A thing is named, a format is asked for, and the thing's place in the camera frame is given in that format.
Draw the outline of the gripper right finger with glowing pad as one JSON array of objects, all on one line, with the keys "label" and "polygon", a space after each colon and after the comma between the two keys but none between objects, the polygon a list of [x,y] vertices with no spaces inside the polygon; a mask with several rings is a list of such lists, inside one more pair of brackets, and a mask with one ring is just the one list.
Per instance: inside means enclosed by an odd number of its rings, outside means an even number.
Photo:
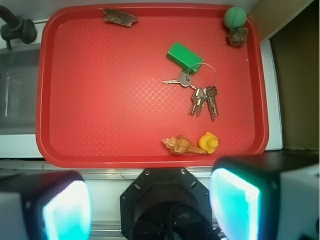
[{"label": "gripper right finger with glowing pad", "polygon": [[221,157],[212,167],[209,200],[228,240],[317,240],[319,156]]}]

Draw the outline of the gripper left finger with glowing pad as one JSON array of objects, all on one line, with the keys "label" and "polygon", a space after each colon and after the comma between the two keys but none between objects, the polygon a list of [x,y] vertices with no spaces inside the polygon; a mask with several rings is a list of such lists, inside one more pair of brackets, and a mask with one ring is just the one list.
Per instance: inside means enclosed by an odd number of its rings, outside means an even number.
[{"label": "gripper left finger with glowing pad", "polygon": [[92,220],[91,190],[76,171],[0,178],[2,240],[87,240]]}]

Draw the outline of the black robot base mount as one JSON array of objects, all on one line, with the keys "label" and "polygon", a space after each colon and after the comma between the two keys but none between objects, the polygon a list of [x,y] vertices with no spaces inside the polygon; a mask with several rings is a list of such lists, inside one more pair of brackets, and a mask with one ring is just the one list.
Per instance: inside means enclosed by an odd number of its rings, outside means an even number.
[{"label": "black robot base mount", "polygon": [[209,190],[185,168],[146,168],[121,194],[128,240],[217,240]]}]

